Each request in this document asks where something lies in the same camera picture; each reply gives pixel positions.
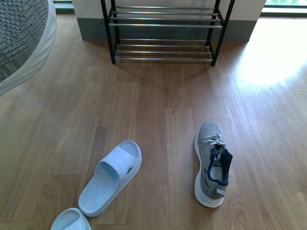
white slipper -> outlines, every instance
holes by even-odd
[[[77,208],[68,208],[54,220],[51,230],[92,230],[86,217]]]
[[[139,171],[142,154],[132,140],[117,145],[96,166],[95,174],[79,197],[79,209],[88,217],[101,214]]]

white sole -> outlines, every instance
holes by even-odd
[[[57,16],[52,0],[48,0],[49,14],[43,35],[29,59],[11,76],[0,83],[0,96],[37,74],[47,61],[57,30]]]
[[[206,206],[206,207],[212,207],[212,208],[215,208],[215,207],[219,207],[223,200],[224,200],[224,197],[221,198],[221,199],[216,199],[216,200],[213,200],[209,197],[207,197],[201,190],[201,155],[200,155],[200,151],[198,149],[198,133],[196,134],[196,137],[194,139],[194,149],[195,149],[195,152],[196,152],[196,155],[200,161],[200,170],[196,176],[196,179],[195,179],[195,186],[194,186],[194,192],[195,192],[195,196],[196,196],[196,199],[198,200],[198,202],[200,202],[202,205]]]

shoe rack shelf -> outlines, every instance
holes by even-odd
[[[219,10],[220,0],[216,0],[212,8],[119,6],[111,0],[109,13],[105,0],[101,0],[112,64],[117,60],[149,60],[210,62],[214,66],[234,3],[235,0],[230,0],[224,18]],[[160,27],[169,31],[178,28],[189,31],[205,29],[207,34],[203,39],[121,38],[121,27],[128,27],[132,34],[141,27]],[[112,41],[111,28],[114,29],[115,41]],[[213,30],[220,30],[215,49],[211,43]]]

sneaker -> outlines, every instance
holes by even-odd
[[[226,194],[232,160],[219,127],[212,122],[204,123],[195,137],[194,147],[200,160],[195,196],[204,206],[219,207]]]

wooden floor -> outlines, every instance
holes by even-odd
[[[58,15],[49,59],[0,98],[0,229],[48,230],[77,207],[99,160],[125,139],[140,171],[93,230],[306,230],[307,19],[261,18],[215,67],[119,62]],[[202,123],[233,162],[223,204],[194,195]]]

